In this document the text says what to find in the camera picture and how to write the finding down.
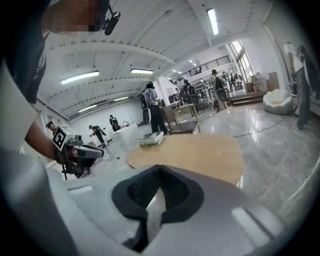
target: step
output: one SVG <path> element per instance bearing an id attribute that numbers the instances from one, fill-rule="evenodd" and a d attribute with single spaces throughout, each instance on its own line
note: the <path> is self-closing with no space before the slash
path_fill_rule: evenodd
<path id="1" fill-rule="evenodd" d="M 263 99 L 263 98 L 264 98 L 263 95 L 244 95 L 243 97 L 239 97 L 239 98 L 231 98 L 231 102 L 241 102 L 241 101 Z"/>
<path id="2" fill-rule="evenodd" d="M 241 95 L 230 96 L 231 100 L 243 99 L 246 97 L 263 97 L 267 94 L 267 91 L 247 92 Z"/>
<path id="3" fill-rule="evenodd" d="M 232 105 L 233 106 L 241 106 L 241 105 L 261 103 L 261 102 L 263 102 L 263 98 L 254 98 L 254 99 L 247 99 L 247 100 L 232 102 Z"/>

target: bean bag chair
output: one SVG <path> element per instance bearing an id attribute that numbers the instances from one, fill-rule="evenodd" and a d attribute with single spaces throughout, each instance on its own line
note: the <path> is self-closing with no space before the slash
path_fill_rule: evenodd
<path id="1" fill-rule="evenodd" d="M 292 112 L 292 97 L 286 90 L 275 89 L 263 96 L 264 110 L 276 114 L 287 115 Z"/>

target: marble floor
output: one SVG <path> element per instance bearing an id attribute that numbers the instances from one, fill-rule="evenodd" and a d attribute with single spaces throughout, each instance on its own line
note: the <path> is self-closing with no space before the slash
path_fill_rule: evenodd
<path id="1" fill-rule="evenodd" d="M 319 171 L 313 171 L 320 156 L 319 120 L 312 118 L 299 130 L 295 116 L 267 113 L 261 103 L 231 106 L 219 113 L 216 109 L 200 111 L 198 116 L 202 134 L 224 134 L 238 141 L 244 159 L 239 187 L 244 193 L 276 213 L 287 225 L 305 213 L 314 191 L 312 181 L 319 175 Z M 189 113 L 179 115 L 181 122 L 190 118 Z M 112 141 L 92 175 L 127 169 L 126 153 L 149 132 L 151 127 L 145 125 L 125 139 Z"/>

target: balcony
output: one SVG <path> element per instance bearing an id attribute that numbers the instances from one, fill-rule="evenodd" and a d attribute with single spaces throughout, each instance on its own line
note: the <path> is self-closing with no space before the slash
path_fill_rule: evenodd
<path id="1" fill-rule="evenodd" d="M 198 74 L 202 74 L 202 73 L 208 73 L 208 71 L 211 72 L 211 70 L 213 69 L 217 69 L 219 68 L 220 66 L 223 66 L 223 65 L 226 65 L 226 64 L 229 64 L 231 63 L 230 62 L 230 59 L 229 59 L 229 56 L 223 56 L 223 57 L 220 57 L 220 58 L 217 58 L 217 59 L 214 59 L 214 60 L 211 60 L 205 64 L 202 64 L 200 66 L 196 66 L 194 67 L 193 69 L 175 77 L 172 79 L 173 83 L 175 85 L 177 85 L 178 83 L 180 82 L 183 82 L 183 80 L 187 79 L 191 79 L 191 78 L 195 78 L 195 76 L 197 76 Z"/>

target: fluorescent light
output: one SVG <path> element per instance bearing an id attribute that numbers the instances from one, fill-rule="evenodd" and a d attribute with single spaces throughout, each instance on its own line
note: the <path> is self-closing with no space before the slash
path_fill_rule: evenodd
<path id="1" fill-rule="evenodd" d="M 148 75 L 152 75 L 153 72 L 154 72 L 153 70 L 146 70 L 146 69 L 137 69 L 137 68 L 131 69 L 131 73 L 132 74 L 148 74 Z"/>
<path id="2" fill-rule="evenodd" d="M 219 34 L 219 30 L 218 30 L 218 22 L 217 22 L 215 9 L 209 9 L 206 12 L 208 13 L 208 16 L 209 16 L 209 19 L 210 19 L 210 22 L 211 22 L 213 34 L 214 35 L 218 35 Z"/>
<path id="3" fill-rule="evenodd" d="M 129 98 L 129 96 L 127 96 L 127 97 L 122 97 L 122 98 L 116 98 L 114 101 L 116 102 L 116 101 L 121 101 L 121 100 L 124 100 L 124 99 L 128 99 Z"/>
<path id="4" fill-rule="evenodd" d="M 91 71 L 91 72 L 88 72 L 88 73 L 79 74 L 79 75 L 76 75 L 76 76 L 61 80 L 60 83 L 62 85 L 65 85 L 67 83 L 71 83 L 71 82 L 77 81 L 79 79 L 96 77 L 96 76 L 99 76 L 99 71 Z"/>
<path id="5" fill-rule="evenodd" d="M 88 107 L 86 107 L 86 108 L 84 108 L 84 109 L 79 110 L 78 112 L 81 113 L 81 112 L 83 112 L 83 111 L 93 109 L 93 108 L 95 108 L 96 106 L 97 106 L 97 105 L 88 106 Z"/>

